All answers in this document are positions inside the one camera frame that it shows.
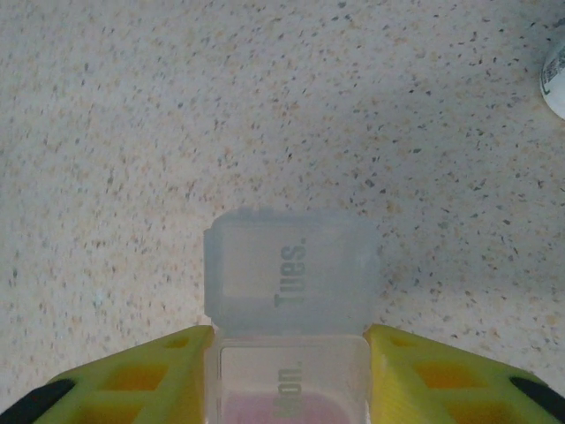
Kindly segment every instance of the speckled countertop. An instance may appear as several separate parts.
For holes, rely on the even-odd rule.
[[[240,205],[371,217],[376,322],[565,392],[565,123],[538,88],[559,13],[3,0],[0,409],[207,322],[202,232]]]

